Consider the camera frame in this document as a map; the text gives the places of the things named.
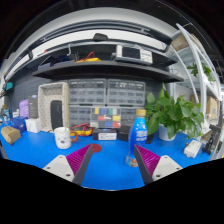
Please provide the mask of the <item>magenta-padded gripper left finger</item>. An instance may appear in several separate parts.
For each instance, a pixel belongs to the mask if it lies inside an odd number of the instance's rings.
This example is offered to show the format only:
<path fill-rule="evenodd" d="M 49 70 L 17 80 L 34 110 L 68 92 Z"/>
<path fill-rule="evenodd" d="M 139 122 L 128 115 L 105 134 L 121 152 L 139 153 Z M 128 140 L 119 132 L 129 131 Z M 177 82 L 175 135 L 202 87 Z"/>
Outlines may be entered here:
<path fill-rule="evenodd" d="M 44 167 L 44 170 L 81 185 L 92 155 L 93 147 L 89 144 L 68 156 L 58 155 Z"/>

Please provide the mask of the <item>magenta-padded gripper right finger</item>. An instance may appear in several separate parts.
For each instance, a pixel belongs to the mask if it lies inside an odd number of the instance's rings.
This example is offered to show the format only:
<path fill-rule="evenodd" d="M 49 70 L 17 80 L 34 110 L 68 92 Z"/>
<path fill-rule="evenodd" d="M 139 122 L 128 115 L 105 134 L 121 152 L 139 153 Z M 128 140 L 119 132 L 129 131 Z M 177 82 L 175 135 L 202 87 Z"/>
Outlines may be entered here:
<path fill-rule="evenodd" d="M 134 146 L 134 155 L 138 162 L 140 173 L 145 185 L 182 169 L 182 167 L 168 155 L 158 156 L 139 145 Z"/>

